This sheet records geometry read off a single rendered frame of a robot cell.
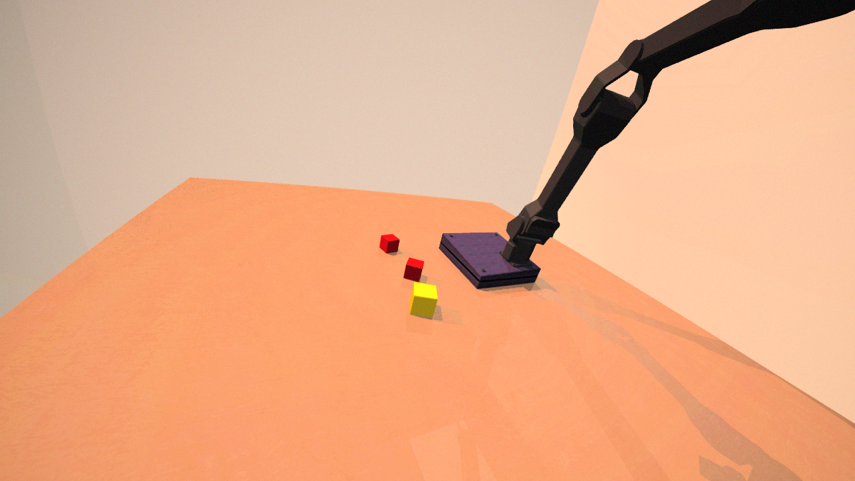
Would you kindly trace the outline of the red cube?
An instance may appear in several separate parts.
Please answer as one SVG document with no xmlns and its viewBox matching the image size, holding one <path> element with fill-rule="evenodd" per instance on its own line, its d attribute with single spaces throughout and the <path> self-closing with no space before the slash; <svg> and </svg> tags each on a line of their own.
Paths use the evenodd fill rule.
<svg viewBox="0 0 855 481">
<path fill-rule="evenodd" d="M 408 262 L 405 266 L 405 269 L 404 269 L 403 277 L 405 279 L 410 280 L 410 281 L 418 281 L 419 282 L 419 277 L 421 276 L 421 272 L 423 270 L 423 264 L 424 264 L 424 261 L 422 261 L 422 260 L 409 258 Z"/>
<path fill-rule="evenodd" d="M 393 234 L 381 235 L 381 243 L 379 248 L 385 253 L 394 253 L 398 251 L 399 238 Z"/>
</svg>

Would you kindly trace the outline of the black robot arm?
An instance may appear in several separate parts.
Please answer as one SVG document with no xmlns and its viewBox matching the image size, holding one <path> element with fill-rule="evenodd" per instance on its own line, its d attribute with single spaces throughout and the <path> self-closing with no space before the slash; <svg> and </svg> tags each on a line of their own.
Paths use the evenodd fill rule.
<svg viewBox="0 0 855 481">
<path fill-rule="evenodd" d="M 800 27 L 853 10 L 855 0 L 710 0 L 650 36 L 633 40 L 581 96 L 572 140 L 537 200 L 507 223 L 510 238 L 500 255 L 511 266 L 532 266 L 532 251 L 560 228 L 558 210 L 596 151 L 616 140 L 645 105 L 662 68 L 754 31 Z M 631 96 L 607 90 L 630 71 L 638 73 Z"/>
</svg>

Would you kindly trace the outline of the yellow cube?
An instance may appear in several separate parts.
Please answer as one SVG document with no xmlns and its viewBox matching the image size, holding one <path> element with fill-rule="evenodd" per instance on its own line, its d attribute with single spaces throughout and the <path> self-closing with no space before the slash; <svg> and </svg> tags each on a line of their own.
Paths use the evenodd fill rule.
<svg viewBox="0 0 855 481">
<path fill-rule="evenodd" d="M 414 286 L 410 293 L 409 314 L 431 317 L 433 319 L 438 299 L 435 285 L 415 283 L 414 281 Z"/>
</svg>

